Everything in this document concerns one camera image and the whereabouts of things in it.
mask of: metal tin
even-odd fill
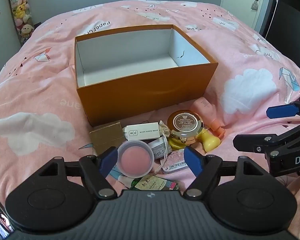
[[[179,110],[172,113],[167,121],[170,135],[185,145],[196,142],[203,128],[203,122],[196,113]]]

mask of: origami crane print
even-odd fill
[[[50,51],[51,48],[45,49],[44,51],[41,51],[37,55],[34,56],[34,59],[36,61],[49,61],[50,57],[47,55],[47,53]]]
[[[93,143],[86,144],[85,146],[82,146],[81,148],[79,148],[79,150],[85,149],[85,148],[92,148],[92,153],[91,154],[97,155],[96,150],[93,147]]]
[[[298,84],[298,81],[295,77],[295,75],[288,69],[282,67],[280,68],[280,75],[279,75],[279,79],[283,77],[284,78],[284,82],[286,84],[286,88],[287,88],[287,94],[286,97],[284,99],[284,103],[288,104],[292,95],[293,91],[299,91],[300,90],[300,86]]]

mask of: bed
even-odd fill
[[[223,8],[183,1],[127,0],[89,6],[57,15],[41,24],[0,72],[0,201],[55,156],[77,161],[92,154],[89,125],[76,92],[74,38],[110,28],[174,24],[211,54],[218,68],[205,92],[226,129],[212,154],[236,161],[246,155],[268,169],[263,155],[234,149],[236,134],[281,134],[300,117],[268,119],[269,106],[300,97],[300,69],[250,27]],[[167,121],[191,101],[121,121]],[[201,144],[194,147],[204,154]],[[194,180],[189,169],[160,175],[179,181],[184,190]],[[300,238],[300,177],[278,178],[296,196],[298,210],[289,228]],[[107,180],[119,193],[124,186]]]

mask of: yellow plush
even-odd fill
[[[23,3],[17,7],[16,13],[15,13],[16,18],[22,19],[26,15],[25,5],[26,5],[26,3]]]

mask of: small cardboard box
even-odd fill
[[[97,155],[104,153],[111,146],[118,148],[126,141],[119,122],[107,123],[96,127],[90,132],[90,139]]]
[[[92,126],[203,95],[218,63],[175,25],[75,38],[77,92]]]

